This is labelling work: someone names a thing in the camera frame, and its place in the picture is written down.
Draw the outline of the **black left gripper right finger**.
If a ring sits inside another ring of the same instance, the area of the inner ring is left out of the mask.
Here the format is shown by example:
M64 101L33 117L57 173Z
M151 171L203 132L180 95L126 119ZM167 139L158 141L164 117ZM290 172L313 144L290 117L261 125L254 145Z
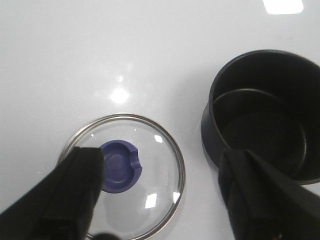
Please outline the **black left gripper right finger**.
M320 238L320 197L256 154L225 151L218 183L236 240Z

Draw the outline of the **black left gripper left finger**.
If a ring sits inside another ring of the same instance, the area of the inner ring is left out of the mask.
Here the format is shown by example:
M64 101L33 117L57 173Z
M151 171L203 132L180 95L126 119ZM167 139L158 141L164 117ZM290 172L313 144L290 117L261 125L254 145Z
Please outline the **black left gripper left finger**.
M104 179L95 147L75 147L41 182L0 214L2 240L84 240Z

